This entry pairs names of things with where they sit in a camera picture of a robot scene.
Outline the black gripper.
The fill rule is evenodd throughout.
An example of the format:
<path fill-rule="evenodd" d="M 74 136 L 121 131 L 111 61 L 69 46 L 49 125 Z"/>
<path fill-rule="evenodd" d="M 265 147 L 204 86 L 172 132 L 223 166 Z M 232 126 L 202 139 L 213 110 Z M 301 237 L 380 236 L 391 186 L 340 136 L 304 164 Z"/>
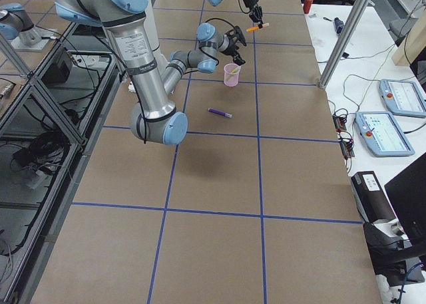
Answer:
<path fill-rule="evenodd" d="M 258 5 L 259 0 L 243 0 L 246 8 L 248 8 L 247 14 L 251 18 L 251 20 L 257 24 L 259 28 L 264 26 L 262 17 L 263 11 L 262 7 Z"/>
<path fill-rule="evenodd" d="M 237 43 L 239 41 L 239 36 L 235 31 L 228 31 L 226 33 L 228 39 L 228 46 L 225 49 L 225 55 L 232 57 L 232 61 L 236 65 L 244 65 L 246 61 L 242 58 L 238 52 Z"/>

